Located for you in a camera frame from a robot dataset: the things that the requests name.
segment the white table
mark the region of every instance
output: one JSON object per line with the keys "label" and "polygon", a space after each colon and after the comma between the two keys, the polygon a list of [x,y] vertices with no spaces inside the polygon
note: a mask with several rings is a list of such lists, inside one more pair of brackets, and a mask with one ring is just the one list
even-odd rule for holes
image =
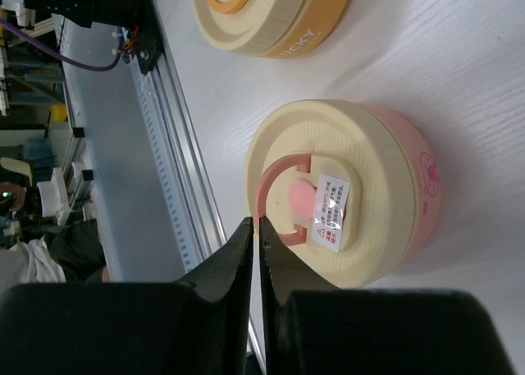
{"label": "white table", "polygon": [[[246,215],[246,150],[275,108],[302,98],[394,108],[435,149],[445,202],[427,249],[373,286],[472,292],[525,373],[523,2],[352,0],[317,51],[277,61],[212,49],[190,0],[156,0],[226,233]],[[252,301],[262,335],[257,289]]]}

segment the white sticker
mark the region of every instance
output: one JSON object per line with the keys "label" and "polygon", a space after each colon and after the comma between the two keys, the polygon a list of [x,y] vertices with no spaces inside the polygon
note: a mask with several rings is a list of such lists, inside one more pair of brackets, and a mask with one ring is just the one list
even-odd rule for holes
{"label": "white sticker", "polygon": [[325,174],[319,176],[310,236],[334,252],[339,252],[341,247],[343,216],[349,190],[350,183],[347,181]]}

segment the cable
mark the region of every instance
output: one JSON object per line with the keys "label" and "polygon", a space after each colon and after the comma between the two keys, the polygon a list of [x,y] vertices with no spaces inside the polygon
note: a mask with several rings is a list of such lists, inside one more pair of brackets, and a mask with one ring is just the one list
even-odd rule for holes
{"label": "cable", "polygon": [[70,59],[69,57],[65,57],[58,53],[57,51],[54,51],[52,48],[48,47],[47,45],[40,43],[37,39],[32,38],[28,34],[25,34],[23,31],[18,29],[16,26],[11,24],[10,22],[4,20],[3,18],[0,18],[0,25],[3,26],[5,29],[11,31],[12,33],[16,34],[18,37],[24,39],[29,44],[34,45],[36,48],[38,48],[40,51],[43,51],[47,53],[47,55],[50,55],[59,61],[63,61],[65,63],[69,63],[72,66],[79,67],[81,69],[90,70],[90,71],[110,71],[111,69],[115,68],[115,66],[118,64],[118,62],[121,60],[121,50],[124,43],[124,36],[122,35],[122,32],[119,29],[117,29],[117,32],[121,35],[119,46],[117,49],[117,53],[115,56],[115,59],[113,60],[112,64],[109,66],[91,66],[86,65],[84,63],[74,61],[73,59]]}

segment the container lid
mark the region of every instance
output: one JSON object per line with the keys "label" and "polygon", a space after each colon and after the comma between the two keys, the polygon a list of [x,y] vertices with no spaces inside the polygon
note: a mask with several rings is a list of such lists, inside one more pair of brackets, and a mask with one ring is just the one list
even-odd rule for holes
{"label": "container lid", "polygon": [[[276,161],[298,153],[338,158],[357,173],[356,235],[340,252],[312,239],[311,222],[298,221],[287,201],[290,185],[301,173],[294,168],[281,173],[267,195],[267,216],[277,232],[293,233],[298,223],[306,227],[306,243],[290,249],[336,286],[362,286],[386,275],[409,245],[415,213],[412,175],[398,141],[356,103],[311,100],[277,109],[260,125],[248,152],[244,189],[252,216],[257,215],[262,175]],[[317,186],[320,172],[337,175],[334,171],[312,170],[300,178]]]}
{"label": "container lid", "polygon": [[288,30],[304,0],[193,0],[199,28],[215,48],[258,55]]}

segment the round container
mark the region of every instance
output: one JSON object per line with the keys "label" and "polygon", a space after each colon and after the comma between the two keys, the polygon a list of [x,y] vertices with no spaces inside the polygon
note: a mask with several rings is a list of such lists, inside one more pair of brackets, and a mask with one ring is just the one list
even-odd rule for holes
{"label": "round container", "polygon": [[215,48],[260,57],[298,57],[336,26],[348,0],[193,0]]}
{"label": "round container", "polygon": [[[312,220],[290,202],[299,186],[315,190],[320,174],[349,182],[339,252],[312,238]],[[245,197],[249,213],[266,214],[314,271],[336,286],[358,287],[421,249],[438,219],[441,188],[427,142],[399,114],[318,100],[287,104],[260,125],[248,152]],[[299,203],[308,207],[311,197]]]}

